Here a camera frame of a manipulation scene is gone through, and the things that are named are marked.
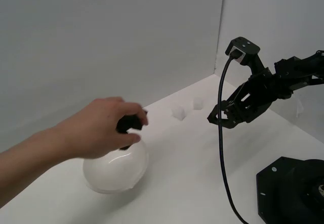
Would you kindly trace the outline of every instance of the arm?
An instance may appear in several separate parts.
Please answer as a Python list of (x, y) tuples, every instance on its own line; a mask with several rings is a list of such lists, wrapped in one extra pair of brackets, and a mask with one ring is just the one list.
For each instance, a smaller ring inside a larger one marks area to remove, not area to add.
[(125, 115), (147, 117), (136, 103), (96, 99), (53, 128), (38, 132), (0, 154), (0, 208), (51, 167), (72, 158), (98, 158), (140, 141), (137, 134), (116, 132)]

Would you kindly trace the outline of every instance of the finger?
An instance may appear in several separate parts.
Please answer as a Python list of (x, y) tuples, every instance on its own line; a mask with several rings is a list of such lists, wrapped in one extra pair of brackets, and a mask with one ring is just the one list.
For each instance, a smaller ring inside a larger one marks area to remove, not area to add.
[(139, 141), (141, 141), (141, 136), (138, 134), (133, 134), (133, 133), (132, 134), (116, 134), (113, 139), (113, 142), (118, 149), (138, 143)]
[(104, 99), (106, 101), (120, 101), (120, 102), (124, 102), (124, 99), (121, 96), (106, 97)]
[(118, 106), (118, 117), (121, 119), (125, 115), (137, 115), (141, 120), (141, 123), (148, 125), (148, 120), (145, 111), (142, 106), (134, 102), (123, 102)]

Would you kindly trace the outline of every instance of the forearm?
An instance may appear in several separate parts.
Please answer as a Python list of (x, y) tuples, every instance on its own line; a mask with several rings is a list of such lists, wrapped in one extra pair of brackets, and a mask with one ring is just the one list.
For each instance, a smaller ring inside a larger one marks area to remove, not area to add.
[(0, 208), (51, 167), (67, 159), (61, 139), (45, 130), (0, 154)]

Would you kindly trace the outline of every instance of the small white block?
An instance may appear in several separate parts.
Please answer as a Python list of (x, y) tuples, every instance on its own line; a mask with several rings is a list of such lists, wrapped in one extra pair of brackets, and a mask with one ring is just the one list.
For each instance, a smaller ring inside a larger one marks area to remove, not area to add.
[(204, 101), (201, 97), (195, 97), (192, 104), (194, 110), (202, 110), (204, 107)]
[(180, 121), (184, 120), (184, 118), (186, 117), (186, 112), (184, 108), (179, 105), (172, 106), (171, 111), (172, 116)]

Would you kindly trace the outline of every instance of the black cable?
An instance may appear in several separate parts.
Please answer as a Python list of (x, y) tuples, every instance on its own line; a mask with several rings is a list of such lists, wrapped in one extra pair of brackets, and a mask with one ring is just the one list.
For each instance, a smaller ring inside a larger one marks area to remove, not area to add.
[(233, 52), (230, 53), (230, 57), (227, 60), (225, 67), (222, 72), (221, 80), (219, 82), (219, 89), (218, 89), (218, 138), (219, 138), (219, 157), (220, 157), (220, 162), (221, 162), (221, 170), (222, 170), (222, 175), (223, 175), (223, 180), (224, 180), (224, 185), (226, 189), (226, 194), (228, 197), (229, 204), (231, 205), (235, 215), (237, 218), (244, 224), (249, 224), (247, 223), (241, 215), (238, 213), (232, 199), (231, 192), (229, 190), (228, 182), (227, 182), (227, 176), (226, 176), (226, 171), (225, 171), (225, 163), (224, 163), (224, 150), (223, 150), (223, 127), (222, 127), (222, 108), (221, 108), (221, 103), (222, 103), (222, 92), (223, 92), (223, 85), (224, 85), (224, 80), (225, 80), (225, 75), (227, 72), (227, 69), (229, 67), (229, 64), (233, 59), (237, 59), (242, 55), (242, 52), (239, 50), (234, 50)]

